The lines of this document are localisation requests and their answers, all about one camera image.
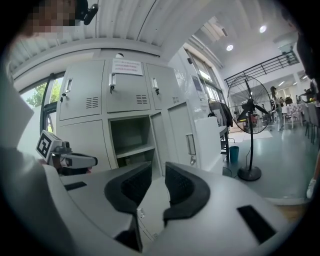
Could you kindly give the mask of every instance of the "locker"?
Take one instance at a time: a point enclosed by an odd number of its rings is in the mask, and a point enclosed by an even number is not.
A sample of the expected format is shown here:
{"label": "locker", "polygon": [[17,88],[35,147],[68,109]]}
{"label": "locker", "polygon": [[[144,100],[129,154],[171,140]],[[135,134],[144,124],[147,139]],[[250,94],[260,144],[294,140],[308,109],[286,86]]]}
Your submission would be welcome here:
{"label": "locker", "polygon": [[192,167],[197,167],[198,162],[192,161],[196,160],[195,154],[190,154],[191,151],[196,153],[194,134],[190,119],[187,104],[183,103],[168,109],[170,122],[173,130],[174,143],[177,149],[178,162],[183,165],[188,165]]}
{"label": "locker", "polygon": [[92,171],[110,170],[102,120],[61,126],[57,136],[70,143],[74,153],[96,157],[98,164]]}
{"label": "locker", "polygon": [[112,79],[114,89],[111,91],[108,84],[106,92],[106,110],[108,113],[150,110],[150,101],[147,89],[146,77],[133,74],[113,74],[113,61],[109,62],[105,81]]}
{"label": "locker", "polygon": [[150,116],[154,137],[156,142],[156,147],[158,149],[160,164],[161,164],[161,173],[162,176],[166,175],[166,162],[170,161],[168,143],[166,138],[166,130],[164,126],[164,121],[161,113],[157,113]]}
{"label": "locker", "polygon": [[101,114],[104,60],[79,62],[70,66],[63,79],[60,121]]}
{"label": "locker", "polygon": [[175,71],[172,68],[147,64],[147,70],[156,110],[162,110],[182,102]]}

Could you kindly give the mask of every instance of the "window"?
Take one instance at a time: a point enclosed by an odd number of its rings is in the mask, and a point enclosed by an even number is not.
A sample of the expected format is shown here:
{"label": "window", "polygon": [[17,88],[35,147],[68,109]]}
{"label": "window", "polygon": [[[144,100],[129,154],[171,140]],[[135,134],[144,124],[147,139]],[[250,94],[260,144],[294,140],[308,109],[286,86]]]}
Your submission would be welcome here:
{"label": "window", "polygon": [[201,75],[204,79],[207,79],[210,82],[212,82],[212,79],[210,77],[210,74],[209,74],[205,64],[201,60],[199,60],[197,57],[193,57],[193,59],[194,59],[194,62],[196,64],[197,68],[199,69],[199,72],[200,72],[199,75]]}
{"label": "window", "polygon": [[41,106],[45,95],[47,83],[40,84],[35,88],[28,90],[21,94],[21,98],[28,104],[32,109]]}
{"label": "window", "polygon": [[225,100],[223,92],[212,68],[210,68],[205,62],[203,62],[201,59],[194,56],[190,52],[187,51],[187,53],[189,57],[193,59],[194,68],[198,73],[199,79],[204,90],[206,91],[205,93],[207,94],[207,97],[224,103]]}
{"label": "window", "polygon": [[64,80],[64,77],[59,77],[54,80],[49,103],[57,102],[59,100],[60,89],[61,89],[63,80]]}

